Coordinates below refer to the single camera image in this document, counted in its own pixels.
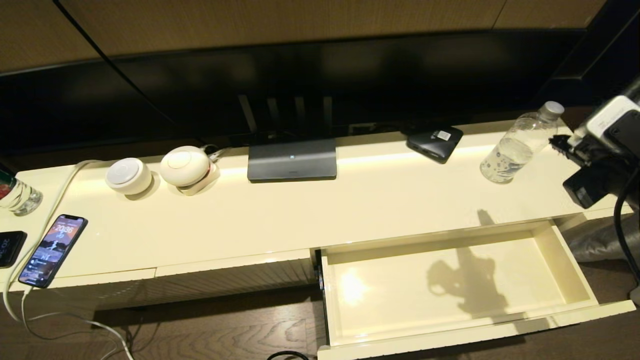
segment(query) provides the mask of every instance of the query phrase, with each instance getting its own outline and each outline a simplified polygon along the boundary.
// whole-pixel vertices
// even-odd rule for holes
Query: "phone screen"
[[[85,223],[83,218],[60,215],[25,264],[18,280],[39,288],[48,286]]]

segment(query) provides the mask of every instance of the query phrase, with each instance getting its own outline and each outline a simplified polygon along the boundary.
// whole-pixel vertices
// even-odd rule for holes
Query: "plastic water bottle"
[[[0,209],[22,216],[35,210],[41,202],[41,192],[0,171]]]
[[[494,183],[508,183],[557,133],[557,120],[564,107],[547,101],[538,112],[518,117],[498,145],[480,164],[480,171]]]

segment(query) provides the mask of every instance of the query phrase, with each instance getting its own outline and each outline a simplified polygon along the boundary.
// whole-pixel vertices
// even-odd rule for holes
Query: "black charger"
[[[0,268],[8,268],[15,263],[25,240],[27,233],[24,231],[0,233]]]

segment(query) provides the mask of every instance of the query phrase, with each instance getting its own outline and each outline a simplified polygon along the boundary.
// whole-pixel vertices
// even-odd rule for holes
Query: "wooden wall panel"
[[[109,55],[490,29],[504,0],[63,0]]]
[[[607,0],[507,0],[495,29],[586,28]]]
[[[0,73],[95,57],[53,2],[0,0]]]

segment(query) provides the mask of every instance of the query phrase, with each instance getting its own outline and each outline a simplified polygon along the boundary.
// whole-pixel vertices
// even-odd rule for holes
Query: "open drawer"
[[[549,221],[323,249],[328,346],[350,360],[470,343],[635,310],[600,305]]]

